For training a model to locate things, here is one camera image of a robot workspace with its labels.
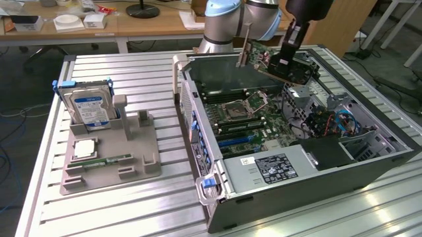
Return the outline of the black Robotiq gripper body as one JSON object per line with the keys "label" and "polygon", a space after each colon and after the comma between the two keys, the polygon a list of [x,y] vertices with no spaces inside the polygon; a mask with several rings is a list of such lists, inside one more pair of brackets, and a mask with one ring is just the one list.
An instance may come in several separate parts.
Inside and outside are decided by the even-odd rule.
{"label": "black Robotiq gripper body", "polygon": [[328,13],[331,0],[287,0],[286,10],[295,20],[322,20]]}

